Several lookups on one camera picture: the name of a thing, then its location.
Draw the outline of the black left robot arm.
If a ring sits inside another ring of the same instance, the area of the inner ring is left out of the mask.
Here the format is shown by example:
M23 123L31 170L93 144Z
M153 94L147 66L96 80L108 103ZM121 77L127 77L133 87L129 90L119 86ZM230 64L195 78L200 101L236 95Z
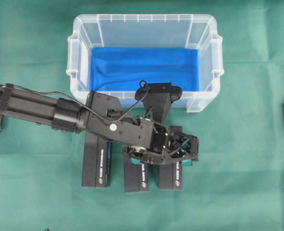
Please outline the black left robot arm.
M121 142L123 153L135 164L198 160L198 138L164 122L171 105L182 96L181 87L140 81L135 100L145 108L143 117L125 110L119 98L97 91L90 91L85 103L64 93L56 99L54 94L0 84L0 131L2 118L8 116L54 130L86 131L107 141Z

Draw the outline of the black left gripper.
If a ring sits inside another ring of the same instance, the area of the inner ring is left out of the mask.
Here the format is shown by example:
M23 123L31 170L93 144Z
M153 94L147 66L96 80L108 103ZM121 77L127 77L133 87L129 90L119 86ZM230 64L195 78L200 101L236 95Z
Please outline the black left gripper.
M167 165L179 162L193 166L198 161L199 139L183 133L181 126L167 126L157 121L141 119L141 147L123 146L123 154L134 163Z

